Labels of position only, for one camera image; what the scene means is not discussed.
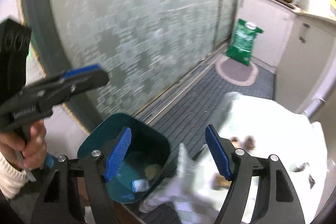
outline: blue rubber pad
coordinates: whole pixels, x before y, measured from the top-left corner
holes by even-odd
[[[221,176],[224,176],[226,180],[232,179],[232,173],[230,170],[229,157],[225,153],[221,143],[217,138],[218,134],[212,131],[211,127],[207,126],[205,129],[205,141],[211,152],[211,155],[216,163],[218,172]]]
[[[125,158],[127,149],[131,143],[131,139],[131,129],[126,127],[113,151],[106,160],[106,171],[104,174],[106,182],[110,181],[117,175],[117,172],[119,171],[119,168]]]
[[[88,72],[88,71],[96,70],[96,69],[101,69],[101,67],[98,64],[94,64],[94,65],[91,65],[91,66],[70,70],[70,71],[65,73],[63,78],[68,78],[68,77],[71,77],[71,76],[78,75],[80,73],[84,73],[84,72]]]

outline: cabinet handle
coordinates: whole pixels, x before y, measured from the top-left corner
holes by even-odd
[[[302,26],[301,26],[301,29],[300,29],[300,32],[299,32],[299,40],[301,40],[302,43],[306,42],[305,37],[307,35],[307,32],[308,32],[309,28],[310,28],[310,25],[308,23],[305,23],[305,22],[302,23]]]
[[[243,8],[243,6],[244,6],[244,0],[240,0],[239,8]]]

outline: teal trash can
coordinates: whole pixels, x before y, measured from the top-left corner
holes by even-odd
[[[148,165],[159,165],[162,171],[166,164],[170,146],[163,135],[129,115],[113,114],[86,138],[78,149],[77,157],[80,159],[93,150],[101,150],[104,144],[115,139],[124,127],[131,129],[131,144],[117,175],[106,187],[111,199],[119,203],[133,203],[141,199],[147,191],[134,193],[132,181],[145,179],[144,170]],[[149,181],[150,187],[154,185],[161,171]]]

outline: sleeve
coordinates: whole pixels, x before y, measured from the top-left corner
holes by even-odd
[[[27,182],[26,172],[15,169],[0,153],[0,190],[3,195],[7,199],[13,198]]]

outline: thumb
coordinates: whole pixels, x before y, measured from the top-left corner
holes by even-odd
[[[0,143],[16,151],[22,151],[25,148],[25,141],[14,132],[0,133]]]

